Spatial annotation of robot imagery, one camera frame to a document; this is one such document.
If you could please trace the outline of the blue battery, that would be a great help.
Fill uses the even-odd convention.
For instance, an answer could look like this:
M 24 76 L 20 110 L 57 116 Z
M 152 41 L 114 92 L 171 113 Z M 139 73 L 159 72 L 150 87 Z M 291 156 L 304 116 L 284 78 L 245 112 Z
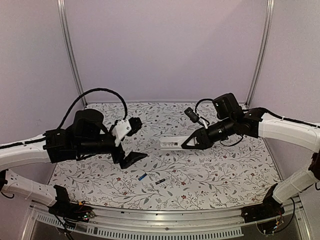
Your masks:
M 139 181 L 141 181 L 143 178 L 145 178 L 147 176 L 147 174 L 145 173 L 145 174 L 143 174 L 142 176 L 140 176 L 139 178 L 138 178 L 138 180 Z

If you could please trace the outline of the white remote control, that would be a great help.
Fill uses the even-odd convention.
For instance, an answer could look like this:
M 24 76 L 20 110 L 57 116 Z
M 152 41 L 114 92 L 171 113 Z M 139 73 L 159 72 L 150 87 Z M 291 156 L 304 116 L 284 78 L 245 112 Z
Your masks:
M 188 136 L 161 137 L 158 143 L 161 150 L 182 150 L 181 144 L 188 138 Z

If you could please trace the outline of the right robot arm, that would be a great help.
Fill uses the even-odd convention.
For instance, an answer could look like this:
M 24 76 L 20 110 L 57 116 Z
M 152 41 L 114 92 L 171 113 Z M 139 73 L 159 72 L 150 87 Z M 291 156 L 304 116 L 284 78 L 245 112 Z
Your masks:
M 243 110 L 233 93 L 223 94 L 212 103 L 219 121 L 195 130 L 181 144 L 183 149 L 206 150 L 229 136 L 239 135 L 279 140 L 312 151 L 310 164 L 268 190 L 258 208 L 262 218 L 269 218 L 278 210 L 278 205 L 320 181 L 318 124 L 279 116 L 263 107 Z

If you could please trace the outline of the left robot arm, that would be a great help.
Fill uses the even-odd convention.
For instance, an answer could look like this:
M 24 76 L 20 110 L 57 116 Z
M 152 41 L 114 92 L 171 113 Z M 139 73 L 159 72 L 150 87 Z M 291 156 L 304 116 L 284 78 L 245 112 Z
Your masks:
M 142 128 L 138 117 L 116 121 L 111 129 L 103 123 L 104 115 L 95 109 L 79 110 L 68 128 L 46 131 L 43 135 L 0 147 L 0 191 L 18 194 L 55 209 L 63 216 L 74 213 L 74 205 L 64 187 L 34 182 L 11 169 L 36 163 L 82 161 L 96 155 L 111 155 L 114 164 L 127 169 L 148 154 L 131 151 L 126 154 L 121 145 Z

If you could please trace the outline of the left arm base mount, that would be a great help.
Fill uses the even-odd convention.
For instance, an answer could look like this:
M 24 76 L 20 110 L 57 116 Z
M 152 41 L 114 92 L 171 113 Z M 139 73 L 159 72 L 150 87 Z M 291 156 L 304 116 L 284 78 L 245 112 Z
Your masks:
M 66 188 L 54 185 L 56 191 L 55 203 L 48 207 L 48 212 L 52 215 L 62 217 L 73 222 L 89 222 L 89 219 L 96 215 L 93 208 L 86 205 L 84 201 L 71 202 Z

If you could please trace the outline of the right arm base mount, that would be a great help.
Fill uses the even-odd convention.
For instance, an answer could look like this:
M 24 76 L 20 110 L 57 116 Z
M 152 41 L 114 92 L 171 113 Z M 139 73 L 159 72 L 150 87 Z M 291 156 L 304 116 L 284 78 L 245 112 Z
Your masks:
M 241 209 L 241 217 L 245 223 L 256 223 L 258 231 L 263 235 L 273 235 L 283 223 L 283 205 L 276 201 L 264 201 Z

